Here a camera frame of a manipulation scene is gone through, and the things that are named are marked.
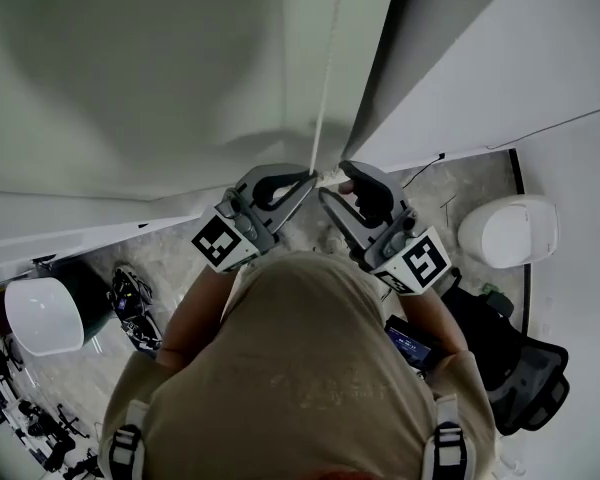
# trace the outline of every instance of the small screen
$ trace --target small screen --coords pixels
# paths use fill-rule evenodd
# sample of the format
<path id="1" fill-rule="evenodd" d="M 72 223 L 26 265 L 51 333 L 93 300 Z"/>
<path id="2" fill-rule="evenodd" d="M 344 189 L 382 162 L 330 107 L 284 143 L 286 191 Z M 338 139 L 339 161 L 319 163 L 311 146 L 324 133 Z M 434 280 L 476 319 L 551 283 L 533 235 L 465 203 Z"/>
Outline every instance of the small screen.
<path id="1" fill-rule="evenodd" d="M 431 352 L 429 347 L 424 346 L 419 341 L 410 338 L 406 334 L 402 334 L 400 331 L 396 331 L 393 328 L 389 328 L 387 331 L 389 338 L 393 341 L 394 345 L 398 347 L 398 350 L 409 356 L 410 358 L 416 359 L 418 362 L 423 362 Z"/>

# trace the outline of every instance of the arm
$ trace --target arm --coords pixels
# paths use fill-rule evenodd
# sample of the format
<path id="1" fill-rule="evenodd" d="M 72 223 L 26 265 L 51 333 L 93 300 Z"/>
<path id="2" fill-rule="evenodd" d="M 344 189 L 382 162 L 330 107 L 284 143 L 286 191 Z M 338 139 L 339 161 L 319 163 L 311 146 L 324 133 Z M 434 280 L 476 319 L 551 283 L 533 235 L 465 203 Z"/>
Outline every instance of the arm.
<path id="1" fill-rule="evenodd" d="M 237 271 L 217 274 L 205 267 L 171 317 L 156 361 L 182 370 L 218 333 Z"/>
<path id="2" fill-rule="evenodd" d="M 455 318 L 431 288 L 422 295 L 398 299 L 409 323 L 438 338 L 449 354 L 469 350 Z"/>

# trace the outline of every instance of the sneaker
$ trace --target sneaker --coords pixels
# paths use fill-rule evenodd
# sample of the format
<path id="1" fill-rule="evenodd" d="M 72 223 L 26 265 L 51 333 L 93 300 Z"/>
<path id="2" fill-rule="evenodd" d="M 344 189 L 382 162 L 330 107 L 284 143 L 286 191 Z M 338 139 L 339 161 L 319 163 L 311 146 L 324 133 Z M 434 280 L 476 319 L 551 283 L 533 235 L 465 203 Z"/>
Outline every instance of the sneaker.
<path id="1" fill-rule="evenodd" d="M 130 265 L 114 269 L 108 297 L 122 330 L 138 350 L 157 350 L 162 344 L 162 334 L 147 310 L 152 296 L 151 287 Z"/>

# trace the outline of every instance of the marble floor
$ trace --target marble floor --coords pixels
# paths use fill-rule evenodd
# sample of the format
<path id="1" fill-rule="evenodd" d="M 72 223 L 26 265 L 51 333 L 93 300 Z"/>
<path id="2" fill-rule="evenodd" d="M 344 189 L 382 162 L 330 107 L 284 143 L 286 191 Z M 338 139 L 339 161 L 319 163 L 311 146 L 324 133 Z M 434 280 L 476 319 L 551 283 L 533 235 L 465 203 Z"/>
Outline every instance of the marble floor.
<path id="1" fill-rule="evenodd" d="M 419 169 L 394 173 L 404 185 Z M 478 294 L 485 283 L 496 285 L 514 303 L 514 325 L 519 325 L 523 304 L 522 268 L 494 270 L 464 255 L 456 232 L 475 207 L 516 193 L 508 153 L 498 152 L 435 164 L 405 189 L 407 198 L 425 222 L 433 224 L 463 274 L 462 286 Z M 118 262 L 132 264 L 152 285 L 152 314 L 164 329 L 179 302 L 205 263 L 190 243 L 195 221 L 148 233 L 85 255 L 84 259 L 107 281 Z M 270 254 L 315 250 L 346 255 L 346 246 L 312 194 L 283 228 L 280 246 Z M 386 287 L 379 283 L 379 293 Z M 395 295 L 384 302 L 386 313 L 399 313 Z M 96 339 L 81 350 L 48 357 L 24 354 L 26 375 L 19 383 L 45 406 L 62 403 L 78 415 L 89 434 L 84 446 L 95 447 L 108 399 L 133 346 L 113 317 Z"/>

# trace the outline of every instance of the white cord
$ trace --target white cord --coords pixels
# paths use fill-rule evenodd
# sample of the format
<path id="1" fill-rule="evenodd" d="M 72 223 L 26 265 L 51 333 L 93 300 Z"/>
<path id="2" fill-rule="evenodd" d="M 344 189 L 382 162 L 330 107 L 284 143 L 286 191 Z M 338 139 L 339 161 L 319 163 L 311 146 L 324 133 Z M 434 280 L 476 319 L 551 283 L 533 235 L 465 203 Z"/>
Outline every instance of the white cord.
<path id="1" fill-rule="evenodd" d="M 333 5 L 333 16 L 331 18 L 331 29 L 329 30 L 329 39 L 327 42 L 327 65 L 324 69 L 324 80 L 322 81 L 322 97 L 320 99 L 320 110 L 316 121 L 316 133 L 313 137 L 313 148 L 311 150 L 311 162 L 309 163 L 309 174 L 313 174 L 316 166 L 316 157 L 318 156 L 318 145 L 320 144 L 320 134 L 322 133 L 322 121 L 327 110 L 327 93 L 329 92 L 329 78 L 331 76 L 331 63 L 333 60 L 333 39 L 336 35 L 336 26 L 338 24 L 338 14 L 340 12 L 340 1 L 336 0 Z"/>

